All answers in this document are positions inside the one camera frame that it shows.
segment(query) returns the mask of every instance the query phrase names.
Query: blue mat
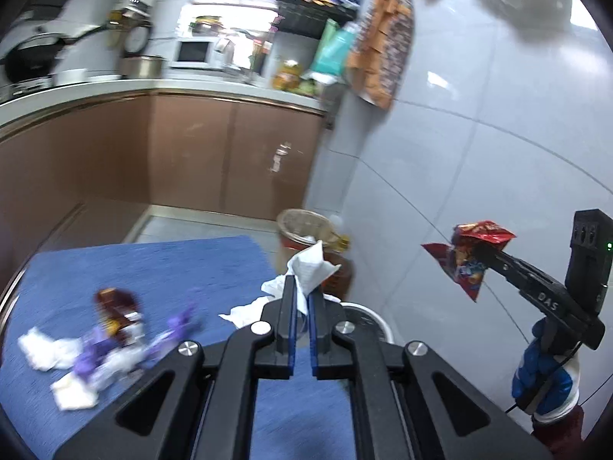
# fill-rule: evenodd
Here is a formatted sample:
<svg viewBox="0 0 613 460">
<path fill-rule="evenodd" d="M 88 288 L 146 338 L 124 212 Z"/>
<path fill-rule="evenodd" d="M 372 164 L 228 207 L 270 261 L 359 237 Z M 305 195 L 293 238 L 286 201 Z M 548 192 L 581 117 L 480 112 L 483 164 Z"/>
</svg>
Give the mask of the blue mat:
<svg viewBox="0 0 613 460">
<path fill-rule="evenodd" d="M 49 386 L 65 370 L 32 370 L 17 338 L 37 326 L 53 338 L 79 337 L 97 316 L 93 294 L 120 287 L 135 292 L 149 337 L 170 315 L 197 302 L 203 345 L 225 340 L 234 325 L 217 316 L 259 297 L 275 272 L 249 237 L 124 244 L 37 255 L 19 287 L 4 342 L 0 403 L 34 454 L 49 460 L 66 439 L 124 391 L 113 385 L 93 410 L 59 412 Z M 311 377 L 308 351 L 297 353 L 295 377 L 261 381 L 252 440 L 254 460 L 355 458 L 346 393 L 334 381 Z"/>
</svg>

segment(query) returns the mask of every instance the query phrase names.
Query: crumpled tissue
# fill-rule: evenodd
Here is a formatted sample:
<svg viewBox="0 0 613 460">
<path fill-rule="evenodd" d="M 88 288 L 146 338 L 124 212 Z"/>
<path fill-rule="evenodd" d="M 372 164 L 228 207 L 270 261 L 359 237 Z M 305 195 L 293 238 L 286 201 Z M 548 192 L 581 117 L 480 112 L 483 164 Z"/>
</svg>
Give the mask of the crumpled tissue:
<svg viewBox="0 0 613 460">
<path fill-rule="evenodd" d="M 80 339 L 53 340 L 36 327 L 17 339 L 19 348 L 26 355 L 34 370 L 47 371 L 51 368 L 66 370 L 74 365 L 83 350 Z"/>
<path fill-rule="evenodd" d="M 98 393 L 70 372 L 51 384 L 57 407 L 64 410 L 93 408 L 98 404 Z"/>
<path fill-rule="evenodd" d="M 285 277 L 289 274 L 293 274 L 296 278 L 296 305 L 298 311 L 303 316 L 308 316 L 307 296 L 321 282 L 336 273 L 339 268 L 340 265 L 335 266 L 328 261 L 324 261 L 324 246 L 320 240 L 308 249 L 304 249 L 293 256 L 287 262 L 286 274 L 280 274 L 277 278 L 262 284 L 262 291 L 268 294 L 268 297 L 259 297 L 246 306 L 236 306 L 230 310 L 229 315 L 220 316 L 224 320 L 234 323 L 238 329 L 258 321 L 262 318 L 262 310 L 266 303 L 283 297 Z M 324 297 L 330 301 L 340 302 L 338 297 L 328 294 L 324 294 Z"/>
<path fill-rule="evenodd" d="M 236 328 L 240 329 L 262 318 L 264 305 L 270 301 L 271 298 L 262 296 L 246 306 L 235 306 L 230 310 L 229 315 L 220 315 L 220 317 L 224 320 L 231 321 Z"/>
<path fill-rule="evenodd" d="M 277 278 L 264 282 L 262 291 L 273 296 L 275 299 L 281 299 L 283 296 L 283 287 L 285 285 L 285 277 L 293 274 L 296 278 L 297 301 L 296 307 L 298 311 L 305 316 L 308 316 L 307 297 L 318 285 L 324 280 L 332 276 L 340 269 L 340 265 L 333 265 L 329 261 L 324 260 L 324 246 L 321 240 L 296 253 L 287 261 L 287 273 L 280 274 Z"/>
</svg>

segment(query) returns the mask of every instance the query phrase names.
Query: wicker basket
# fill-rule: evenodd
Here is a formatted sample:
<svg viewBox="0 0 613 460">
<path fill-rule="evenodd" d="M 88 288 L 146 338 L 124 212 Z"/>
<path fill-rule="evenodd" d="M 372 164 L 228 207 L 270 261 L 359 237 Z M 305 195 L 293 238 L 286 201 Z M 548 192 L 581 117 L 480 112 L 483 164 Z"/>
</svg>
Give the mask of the wicker basket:
<svg viewBox="0 0 613 460">
<path fill-rule="evenodd" d="M 277 217 L 281 247 L 277 254 L 277 273 L 287 271 L 287 261 L 295 253 L 323 242 L 324 258 L 341 268 L 323 284 L 324 292 L 344 300 L 353 278 L 353 264 L 332 249 L 338 244 L 339 235 L 326 216 L 305 209 L 286 209 Z"/>
<path fill-rule="evenodd" d="M 332 222 L 326 216 L 318 215 L 306 209 L 286 209 L 277 217 L 281 243 L 292 249 L 302 250 L 312 246 L 318 240 L 324 243 L 324 249 L 338 240 Z"/>
</svg>

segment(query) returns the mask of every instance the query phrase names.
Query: kitchen cabinet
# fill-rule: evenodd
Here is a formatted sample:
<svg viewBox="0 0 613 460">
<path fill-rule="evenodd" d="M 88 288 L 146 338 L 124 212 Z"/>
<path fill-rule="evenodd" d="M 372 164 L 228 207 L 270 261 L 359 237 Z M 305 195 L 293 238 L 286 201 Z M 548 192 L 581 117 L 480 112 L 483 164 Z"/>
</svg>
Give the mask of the kitchen cabinet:
<svg viewBox="0 0 613 460">
<path fill-rule="evenodd" d="M 223 212 L 276 219 L 301 207 L 320 126 L 316 115 L 238 104 Z"/>
<path fill-rule="evenodd" d="M 148 95 L 77 109 L 53 121 L 53 170 L 80 199 L 149 203 Z"/>
<path fill-rule="evenodd" d="M 149 188 L 153 204 L 220 212 L 235 102 L 179 95 L 153 99 Z"/>
</svg>

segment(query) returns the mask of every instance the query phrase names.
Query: cabinet handle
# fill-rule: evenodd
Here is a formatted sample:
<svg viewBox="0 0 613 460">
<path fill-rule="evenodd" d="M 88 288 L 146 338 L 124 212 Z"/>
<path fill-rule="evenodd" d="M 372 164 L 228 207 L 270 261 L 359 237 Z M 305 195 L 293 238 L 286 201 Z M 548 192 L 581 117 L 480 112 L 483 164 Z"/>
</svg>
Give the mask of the cabinet handle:
<svg viewBox="0 0 613 460">
<path fill-rule="evenodd" d="M 281 143 L 277 148 L 275 155 L 272 156 L 272 168 L 270 168 L 273 173 L 278 173 L 281 170 L 281 158 L 289 154 L 291 148 L 292 144 L 288 141 Z"/>
</svg>

